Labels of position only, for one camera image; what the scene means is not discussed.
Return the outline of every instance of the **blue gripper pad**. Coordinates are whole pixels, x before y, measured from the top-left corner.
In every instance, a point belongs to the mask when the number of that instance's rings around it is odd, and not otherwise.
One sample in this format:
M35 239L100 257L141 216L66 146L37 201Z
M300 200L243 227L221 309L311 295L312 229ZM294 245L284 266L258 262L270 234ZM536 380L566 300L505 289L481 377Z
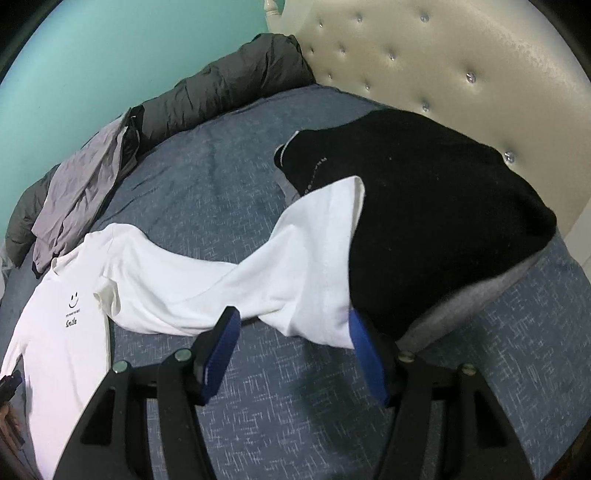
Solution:
M390 395L386 389L384 364L363 320L355 309L349 311L349 335L369 391L382 405L388 406Z
M211 355L204 365L204 380L201 390L201 397L206 404L209 399L217 394L222 384L223 376L226 374L230 357L236 348L242 320L240 313L234 307L227 307L218 320L226 322L225 327L219 333L217 343L213 347Z

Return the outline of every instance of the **cream headboard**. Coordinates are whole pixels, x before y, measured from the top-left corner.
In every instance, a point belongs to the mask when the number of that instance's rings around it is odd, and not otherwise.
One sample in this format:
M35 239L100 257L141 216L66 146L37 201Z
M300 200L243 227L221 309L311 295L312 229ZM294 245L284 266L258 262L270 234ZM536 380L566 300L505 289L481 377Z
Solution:
M577 260L591 256L591 215L573 229L591 198L591 82L528 0L285 0L283 14L265 0L265 10L319 83L498 149L567 242L580 232Z

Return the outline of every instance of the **metal bolt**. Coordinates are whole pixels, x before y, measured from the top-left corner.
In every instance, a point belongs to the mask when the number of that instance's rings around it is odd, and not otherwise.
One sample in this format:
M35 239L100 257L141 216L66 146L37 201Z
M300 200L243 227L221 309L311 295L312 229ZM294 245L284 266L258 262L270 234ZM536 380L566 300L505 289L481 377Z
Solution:
M177 362L186 362L191 358L191 350L188 348L181 348L174 353L175 359Z
M476 367L472 364L463 364L462 373L468 375L468 377L473 377L474 375L476 375Z
M128 366L129 363L127 363L125 360L120 360L113 364L113 372L115 372L116 374L122 374L127 370Z
M414 362L414 353L409 352L408 350L402 350L398 354L398 360L400 360L403 364L411 364Z

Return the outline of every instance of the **smiley face print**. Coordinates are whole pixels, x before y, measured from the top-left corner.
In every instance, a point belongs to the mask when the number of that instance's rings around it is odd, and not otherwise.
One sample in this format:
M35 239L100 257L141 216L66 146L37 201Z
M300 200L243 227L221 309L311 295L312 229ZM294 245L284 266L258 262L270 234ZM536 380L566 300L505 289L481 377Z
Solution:
M78 292L71 296L70 303L68 304L71 309L75 309L76 305L78 305Z

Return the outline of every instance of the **teal wall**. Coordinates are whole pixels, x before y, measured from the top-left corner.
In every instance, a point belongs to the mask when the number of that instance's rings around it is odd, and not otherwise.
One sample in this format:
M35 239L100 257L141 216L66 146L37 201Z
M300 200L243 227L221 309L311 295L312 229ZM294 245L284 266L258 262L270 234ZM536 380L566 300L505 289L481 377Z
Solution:
M0 84L0 235L22 192L127 107L267 30L262 0L64 0Z

